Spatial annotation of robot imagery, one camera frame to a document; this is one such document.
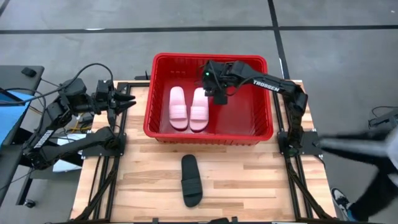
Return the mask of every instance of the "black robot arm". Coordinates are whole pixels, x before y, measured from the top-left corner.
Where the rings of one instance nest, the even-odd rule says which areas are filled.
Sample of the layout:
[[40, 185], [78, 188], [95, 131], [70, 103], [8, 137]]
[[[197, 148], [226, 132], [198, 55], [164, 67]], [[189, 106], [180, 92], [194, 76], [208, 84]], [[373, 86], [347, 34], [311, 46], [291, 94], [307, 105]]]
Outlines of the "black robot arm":
[[34, 169], [46, 169], [59, 159], [88, 147], [100, 145], [109, 150], [118, 148], [121, 139], [109, 126], [87, 138], [62, 146], [45, 146], [45, 143], [57, 129], [65, 127], [73, 115], [107, 111], [108, 122], [114, 126], [116, 116], [136, 104], [132, 101], [134, 96], [115, 90], [111, 80], [98, 81], [96, 92], [91, 96], [86, 94], [86, 86], [79, 78], [66, 81], [62, 86], [65, 88], [58, 91], [59, 96], [45, 109], [39, 128], [22, 147], [24, 157], [30, 160]]
[[280, 93], [286, 105], [289, 122], [287, 143], [295, 148], [302, 147], [303, 127], [301, 122], [307, 106], [308, 95], [304, 93], [300, 85], [257, 72], [248, 64], [240, 61], [230, 63], [207, 61], [203, 69], [202, 81], [206, 96], [214, 96], [213, 102], [221, 105], [227, 104], [227, 97], [235, 94], [235, 92], [227, 93], [226, 89], [230, 86], [236, 87], [236, 91], [238, 91], [240, 86], [252, 84]]

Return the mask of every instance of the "person's leg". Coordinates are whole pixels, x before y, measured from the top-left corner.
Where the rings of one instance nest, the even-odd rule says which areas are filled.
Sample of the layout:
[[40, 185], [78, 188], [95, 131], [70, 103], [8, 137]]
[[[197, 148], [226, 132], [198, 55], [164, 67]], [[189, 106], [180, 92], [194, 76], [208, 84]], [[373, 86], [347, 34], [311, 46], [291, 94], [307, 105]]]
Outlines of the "person's leg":
[[347, 197], [337, 188], [332, 188], [330, 190], [330, 192], [331, 192], [331, 197], [332, 197], [334, 203], [336, 204], [336, 206], [340, 209], [340, 211], [344, 215], [345, 220], [354, 221], [354, 220], [350, 220], [348, 218], [347, 211], [348, 211], [348, 207], [351, 205], [351, 203], [349, 202]]
[[398, 187], [382, 172], [378, 172], [365, 193], [353, 204], [338, 189], [331, 190], [334, 202], [349, 221], [368, 221], [385, 209], [398, 196]]
[[397, 196], [398, 187], [387, 174], [378, 172], [365, 193], [348, 207], [348, 216], [366, 222], [369, 217], [388, 207]]

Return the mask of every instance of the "red plastic basket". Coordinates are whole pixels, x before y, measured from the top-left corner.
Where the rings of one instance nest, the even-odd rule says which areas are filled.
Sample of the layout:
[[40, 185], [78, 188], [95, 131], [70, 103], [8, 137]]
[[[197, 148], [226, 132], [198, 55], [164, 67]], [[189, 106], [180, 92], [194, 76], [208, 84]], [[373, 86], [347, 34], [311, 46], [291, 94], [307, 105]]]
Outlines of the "red plastic basket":
[[209, 124], [199, 133], [188, 126], [174, 129], [169, 122], [169, 98], [173, 86], [184, 90], [188, 116], [195, 88], [201, 87], [201, 69], [207, 60], [231, 62], [240, 60], [253, 69], [267, 73], [267, 62], [258, 55], [211, 55], [161, 53], [154, 58], [145, 113], [144, 132], [160, 142], [253, 145], [273, 134], [269, 92], [253, 85], [243, 85], [228, 98], [227, 105], [214, 105], [209, 100]]

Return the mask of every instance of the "gray floor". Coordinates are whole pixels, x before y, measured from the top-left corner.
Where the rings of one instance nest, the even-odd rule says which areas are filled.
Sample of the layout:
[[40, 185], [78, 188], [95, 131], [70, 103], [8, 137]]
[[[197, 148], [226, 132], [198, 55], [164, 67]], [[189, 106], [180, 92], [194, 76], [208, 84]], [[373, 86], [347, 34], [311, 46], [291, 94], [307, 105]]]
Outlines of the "gray floor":
[[[274, 4], [280, 26], [398, 24], [396, 0], [274, 0]], [[267, 1], [10, 0], [0, 17], [3, 30], [218, 25], [270, 26]], [[282, 31], [281, 36], [290, 77], [305, 82], [319, 133], [364, 130], [371, 108], [398, 105], [398, 30]], [[117, 80], [130, 80], [149, 72], [159, 52], [258, 54], [267, 60], [270, 74], [282, 76], [273, 31], [0, 35], [0, 64], [43, 65], [43, 78], [55, 83], [91, 62], [109, 66]], [[93, 91], [92, 80], [107, 75], [101, 68], [91, 68], [81, 77]], [[49, 90], [53, 86], [40, 84], [39, 91]], [[29, 113], [23, 127], [32, 129], [37, 120]], [[325, 162], [330, 186], [339, 187], [352, 201], [375, 171], [328, 154]], [[24, 173], [20, 167], [16, 177]], [[14, 205], [22, 185], [16, 182], [0, 209], [0, 223], [65, 221], [78, 177], [78, 172], [71, 172], [57, 180], [35, 180], [29, 192], [29, 198], [38, 201], [33, 209]], [[396, 223], [397, 210], [396, 200], [371, 221]]]

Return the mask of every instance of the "wooden tabletop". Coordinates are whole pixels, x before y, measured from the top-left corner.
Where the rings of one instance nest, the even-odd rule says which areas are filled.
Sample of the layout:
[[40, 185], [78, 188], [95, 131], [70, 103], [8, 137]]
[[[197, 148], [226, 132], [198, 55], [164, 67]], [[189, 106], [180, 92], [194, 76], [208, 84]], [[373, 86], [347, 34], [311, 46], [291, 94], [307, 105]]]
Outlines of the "wooden tabletop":
[[[112, 222], [151, 222], [154, 217], [163, 222], [202, 222], [233, 216], [247, 222], [294, 220], [284, 158], [276, 141], [278, 124], [272, 97], [274, 135], [269, 141], [256, 146], [159, 144], [142, 129], [148, 89], [134, 87], [131, 91], [137, 104], [127, 112], [128, 140], [119, 164]], [[288, 127], [283, 101], [279, 101], [284, 126]], [[94, 131], [107, 125], [106, 114], [95, 116]], [[302, 126], [305, 130], [314, 128], [308, 107]], [[186, 154], [197, 158], [203, 185], [203, 199], [194, 208], [187, 208], [182, 198], [181, 158]], [[87, 206], [97, 159], [84, 161], [71, 218]], [[302, 160], [309, 191], [329, 215], [335, 216], [323, 164], [314, 156], [302, 156]], [[297, 192], [305, 217], [302, 195]], [[107, 196], [106, 192], [100, 217], [104, 217]]]

